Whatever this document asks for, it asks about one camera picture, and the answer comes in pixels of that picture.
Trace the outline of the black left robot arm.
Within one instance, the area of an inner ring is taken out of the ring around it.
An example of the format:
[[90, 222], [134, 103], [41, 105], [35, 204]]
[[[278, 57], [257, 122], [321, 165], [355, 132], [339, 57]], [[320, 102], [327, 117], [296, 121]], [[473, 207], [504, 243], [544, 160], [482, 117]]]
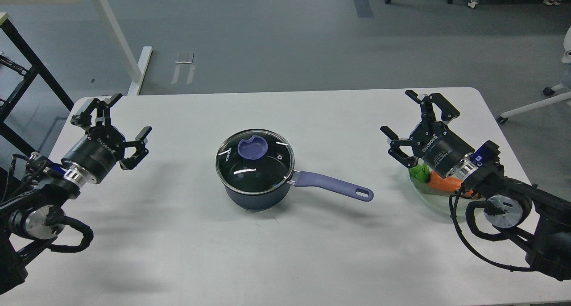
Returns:
[[100, 184], [117, 164], [132, 170], [148, 155], [144, 127], [133, 141], [112, 125], [111, 108], [121, 93], [107, 99], [94, 98], [71, 117], [71, 124], [84, 136], [57, 164], [33, 152], [26, 161], [26, 174], [11, 190], [18, 155], [12, 157], [1, 198], [1, 293], [25, 282], [26, 266], [45, 249], [78, 253], [87, 249], [94, 233], [87, 224], [69, 217], [62, 206], [80, 195], [86, 183]]

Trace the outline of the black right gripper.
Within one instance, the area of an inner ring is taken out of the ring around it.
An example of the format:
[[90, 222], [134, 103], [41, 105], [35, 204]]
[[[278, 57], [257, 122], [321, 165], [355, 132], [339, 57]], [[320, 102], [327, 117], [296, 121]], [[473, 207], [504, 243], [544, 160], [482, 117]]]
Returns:
[[[460, 116], [459, 110], [441, 93], [419, 95], [407, 89], [405, 94], [420, 105], [421, 123], [408, 139], [400, 139], [390, 127], [381, 126], [380, 131], [388, 137], [388, 153], [408, 169], [417, 166], [418, 158], [422, 158], [440, 177], [448, 177], [457, 164], [475, 151], [447, 127], [449, 121]], [[440, 120], [436, 120], [434, 106], [440, 109]], [[407, 155], [401, 147], [411, 147], [413, 154]]]

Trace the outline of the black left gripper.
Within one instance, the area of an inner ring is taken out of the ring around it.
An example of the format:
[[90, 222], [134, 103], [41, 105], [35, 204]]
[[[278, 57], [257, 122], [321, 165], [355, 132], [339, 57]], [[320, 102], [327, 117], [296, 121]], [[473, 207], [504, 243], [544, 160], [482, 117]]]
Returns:
[[[133, 170], [149, 154], [146, 138], [152, 131], [151, 126], [143, 127], [133, 141], [126, 141], [112, 126], [110, 109], [122, 97], [122, 93], [116, 93], [104, 100], [93, 98], [70, 119], [72, 125], [88, 131], [63, 156], [62, 165], [65, 168], [80, 166], [91, 175], [91, 183], [100, 184], [117, 162], [122, 170]], [[134, 154], [127, 158], [124, 157], [126, 148], [135, 148]]]

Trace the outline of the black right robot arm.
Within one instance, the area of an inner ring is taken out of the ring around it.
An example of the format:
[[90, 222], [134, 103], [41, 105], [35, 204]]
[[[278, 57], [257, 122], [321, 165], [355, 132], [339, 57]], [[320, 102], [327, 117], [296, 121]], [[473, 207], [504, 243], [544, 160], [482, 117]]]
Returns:
[[[408, 139], [389, 127], [388, 153], [415, 180], [449, 194], [448, 206], [459, 239], [476, 257], [495, 267], [540, 272], [559, 281], [571, 277], [570, 202], [505, 176], [498, 145], [473, 149], [448, 128], [459, 111], [440, 93], [405, 94], [418, 103], [421, 121]], [[525, 252], [528, 267], [490, 261], [469, 244], [457, 220], [458, 202], [468, 201], [466, 223], [473, 235], [491, 242], [510, 240]]]

